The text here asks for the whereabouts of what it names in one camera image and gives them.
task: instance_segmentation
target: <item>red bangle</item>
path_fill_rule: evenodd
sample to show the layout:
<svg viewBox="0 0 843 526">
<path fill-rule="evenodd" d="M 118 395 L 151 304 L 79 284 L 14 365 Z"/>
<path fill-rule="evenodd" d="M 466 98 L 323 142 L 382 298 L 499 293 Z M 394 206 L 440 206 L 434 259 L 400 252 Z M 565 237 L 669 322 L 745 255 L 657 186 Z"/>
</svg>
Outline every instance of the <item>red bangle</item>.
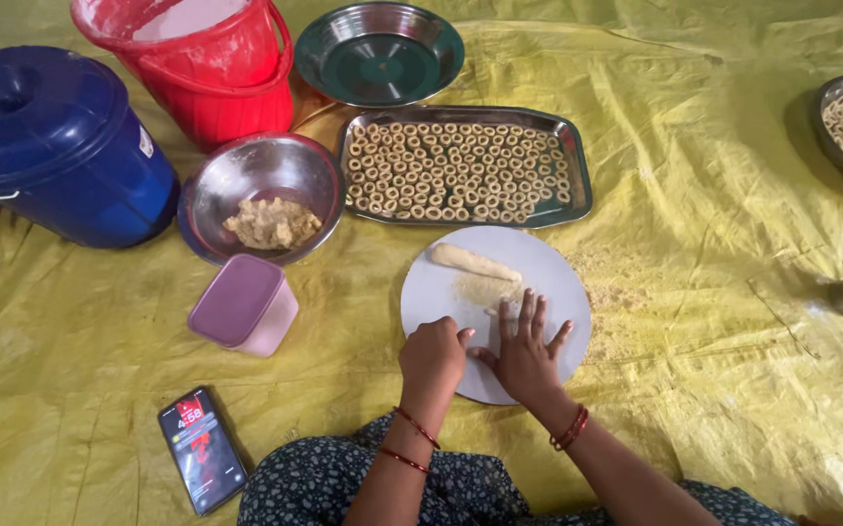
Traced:
<svg viewBox="0 0 843 526">
<path fill-rule="evenodd" d="M 568 449 L 568 446 L 574 442 L 575 439 L 578 438 L 580 432 L 584 430 L 584 426 L 587 425 L 587 418 L 590 416 L 590 412 L 587 410 L 583 404 L 578 404 L 578 415 L 574 417 L 574 421 L 571 422 L 570 427 L 568 427 L 568 431 L 561 437 L 556 439 L 554 436 L 549 436 L 548 443 L 551 444 L 555 451 L 563 451 Z"/>
<path fill-rule="evenodd" d="M 411 417 L 411 416 L 409 416 L 409 415 L 408 415 L 408 413 L 406 413 L 406 412 L 405 412 L 405 410 L 404 410 L 403 408 L 401 408 L 401 407 L 395 407 L 395 406 L 393 405 L 393 406 L 392 406 L 392 410 L 393 410 L 393 411 L 395 411 L 395 412 L 397 412 L 397 413 L 399 413 L 399 414 L 401 414 L 401 415 L 402 415 L 402 417 L 403 417 L 404 419 L 408 420 L 408 423 L 409 423 L 409 424 L 411 424 L 411 425 L 415 426 L 415 428 L 419 431 L 419 433 L 423 434 L 423 435 L 424 435 L 424 437 L 428 439 L 428 442 L 431 442 L 431 443 L 435 446 L 435 449 L 440 449 L 440 448 L 441 448 L 441 447 L 439 446 L 439 444 L 438 444 L 438 441 L 437 441 L 437 440 L 435 440 L 435 437 L 430 436 L 430 435 L 428 434 L 428 432 L 427 432 L 427 431 L 425 431 L 425 430 L 424 430 L 424 428 L 423 428 L 421 425 L 419 425 L 419 424 L 418 424 L 418 423 L 417 423 L 414 419 L 412 419 L 412 417 Z"/>
<path fill-rule="evenodd" d="M 431 474 L 431 470 L 429 470 L 428 468 L 422 466 L 421 464 L 417 464 L 417 463 L 415 463 L 411 460 L 408 460 L 407 458 L 403 457 L 402 455 L 399 455 L 398 453 L 392 451 L 392 449 L 386 449 L 386 448 L 383 448 L 382 446 L 380 446 L 380 452 L 385 454 L 385 455 L 389 455 L 390 457 L 392 457 L 395 460 L 399 460 L 400 462 L 404 462 L 405 464 L 407 464 L 409 466 L 412 466 L 413 468 L 419 470 L 420 472 L 423 472 L 425 474 Z"/>
</svg>

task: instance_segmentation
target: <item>red bucket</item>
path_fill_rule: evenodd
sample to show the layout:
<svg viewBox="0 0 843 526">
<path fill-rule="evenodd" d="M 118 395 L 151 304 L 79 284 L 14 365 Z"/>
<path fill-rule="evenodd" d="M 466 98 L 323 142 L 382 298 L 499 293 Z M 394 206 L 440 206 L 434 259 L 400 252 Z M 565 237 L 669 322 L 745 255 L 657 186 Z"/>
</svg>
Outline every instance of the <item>red bucket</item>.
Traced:
<svg viewBox="0 0 843 526">
<path fill-rule="evenodd" d="M 291 126 L 291 37 L 271 0 L 249 0 L 220 23 L 183 37 L 133 40 L 181 0 L 72 0 L 88 40 L 113 52 L 202 150 Z M 272 21 L 282 35 L 279 53 Z"/>
</svg>

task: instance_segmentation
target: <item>white round board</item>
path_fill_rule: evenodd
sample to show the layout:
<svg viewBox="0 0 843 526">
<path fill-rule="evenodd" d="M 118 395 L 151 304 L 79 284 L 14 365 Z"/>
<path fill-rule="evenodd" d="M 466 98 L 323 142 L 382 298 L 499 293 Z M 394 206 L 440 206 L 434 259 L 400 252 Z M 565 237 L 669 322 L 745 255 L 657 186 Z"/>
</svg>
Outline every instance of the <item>white round board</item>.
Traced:
<svg viewBox="0 0 843 526">
<path fill-rule="evenodd" d="M 459 275 L 469 275 L 468 272 L 431 261 L 431 248 L 439 243 L 459 246 L 517 270 L 522 274 L 522 289 L 532 287 L 536 295 L 544 294 L 548 299 L 545 341 L 551 341 L 565 321 L 573 320 L 574 329 L 558 355 L 558 379 L 564 384 L 574 375 L 591 338 L 591 309 L 584 285 L 554 248 L 514 228 L 473 226 L 456 230 L 434 242 L 415 259 L 402 285 L 402 329 L 406 337 L 422 323 L 449 316 L 457 321 L 459 328 L 476 330 L 469 346 L 488 347 L 499 355 L 498 317 L 488 314 L 486 306 L 459 293 L 455 280 Z M 516 403 L 499 385 L 490 368 L 473 357 L 467 358 L 457 394 L 483 403 Z"/>
</svg>

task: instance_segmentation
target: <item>dark blue printed fabric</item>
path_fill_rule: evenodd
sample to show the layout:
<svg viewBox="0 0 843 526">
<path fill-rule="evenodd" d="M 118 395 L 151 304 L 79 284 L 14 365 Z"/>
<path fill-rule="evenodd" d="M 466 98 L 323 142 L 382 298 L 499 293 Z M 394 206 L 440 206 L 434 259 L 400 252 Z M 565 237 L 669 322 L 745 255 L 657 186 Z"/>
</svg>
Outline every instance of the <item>dark blue printed fabric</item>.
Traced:
<svg viewBox="0 0 843 526">
<path fill-rule="evenodd" d="M 237 526 L 340 524 L 392 422 L 387 414 L 351 437 L 305 438 L 276 449 L 252 474 Z M 612 525 L 602 508 L 577 515 L 532 517 L 519 489 L 495 457 L 435 451 L 421 499 L 422 526 Z M 694 481 L 681 487 L 725 526 L 795 524 L 739 488 Z"/>
</svg>

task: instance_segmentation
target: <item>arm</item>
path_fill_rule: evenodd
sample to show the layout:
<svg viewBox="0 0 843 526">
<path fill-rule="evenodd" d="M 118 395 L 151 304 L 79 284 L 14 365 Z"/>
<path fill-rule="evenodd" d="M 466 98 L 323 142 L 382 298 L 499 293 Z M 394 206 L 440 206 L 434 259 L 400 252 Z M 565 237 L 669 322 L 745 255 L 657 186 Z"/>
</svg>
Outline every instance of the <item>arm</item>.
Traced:
<svg viewBox="0 0 843 526">
<path fill-rule="evenodd" d="M 472 335 L 473 329 L 458 332 L 454 320 L 443 317 L 420 325 L 408 336 L 399 356 L 403 377 L 400 407 L 432 437 L 438 437 L 454 389 L 463 377 L 464 349 Z M 382 446 L 425 467 L 435 449 L 399 414 L 393 416 Z M 425 478 L 420 470 L 377 453 L 346 513 L 345 526 L 414 526 Z"/>
<path fill-rule="evenodd" d="M 500 304 L 500 357 L 489 349 L 471 352 L 497 374 L 509 396 L 519 400 L 554 436 L 565 434 L 578 404 L 558 384 L 556 358 L 573 323 L 566 322 L 548 345 L 543 341 L 546 301 L 525 291 L 518 320 L 509 320 L 509 305 Z M 719 526 L 696 500 L 653 470 L 615 437 L 588 419 L 578 438 L 566 449 L 568 457 L 621 526 L 705 525 Z"/>
</svg>

